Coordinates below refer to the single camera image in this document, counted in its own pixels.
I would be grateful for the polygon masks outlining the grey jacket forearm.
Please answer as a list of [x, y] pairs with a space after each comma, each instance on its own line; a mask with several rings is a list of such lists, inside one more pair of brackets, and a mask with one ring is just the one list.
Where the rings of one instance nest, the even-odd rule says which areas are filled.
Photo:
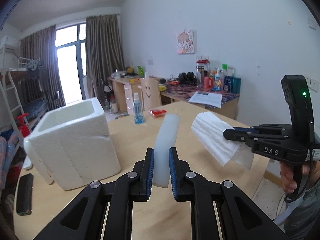
[[306, 191], [302, 204], [295, 208], [284, 223], [289, 239], [304, 239], [319, 217], [319, 182]]

